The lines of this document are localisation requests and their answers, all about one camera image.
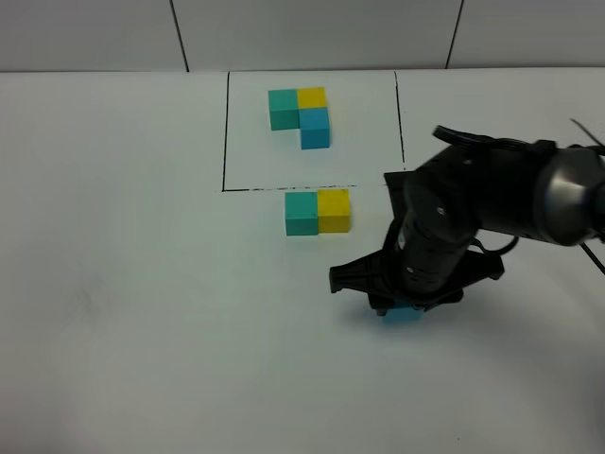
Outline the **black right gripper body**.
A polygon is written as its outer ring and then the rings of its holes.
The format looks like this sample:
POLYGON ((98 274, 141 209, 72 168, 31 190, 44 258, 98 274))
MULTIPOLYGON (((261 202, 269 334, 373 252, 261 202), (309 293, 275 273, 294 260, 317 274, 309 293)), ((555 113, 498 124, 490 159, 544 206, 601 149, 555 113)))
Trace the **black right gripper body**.
POLYGON ((380 250, 329 271, 330 290, 350 289, 368 296, 384 317, 393 309, 427 312, 461 301, 464 290, 504 273, 497 255, 472 252, 466 243, 431 242, 407 221, 393 221, 380 250))

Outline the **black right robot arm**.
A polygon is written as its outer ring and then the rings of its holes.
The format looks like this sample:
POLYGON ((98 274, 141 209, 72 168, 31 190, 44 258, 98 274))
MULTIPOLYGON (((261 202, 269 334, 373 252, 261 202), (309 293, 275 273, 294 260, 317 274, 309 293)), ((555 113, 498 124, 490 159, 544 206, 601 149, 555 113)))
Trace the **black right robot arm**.
POLYGON ((412 171, 388 172, 393 219, 380 250, 330 269, 333 292, 366 294, 379 316, 455 304, 503 275, 480 231, 564 247, 604 237, 604 147, 560 148, 443 126, 445 147, 412 171))

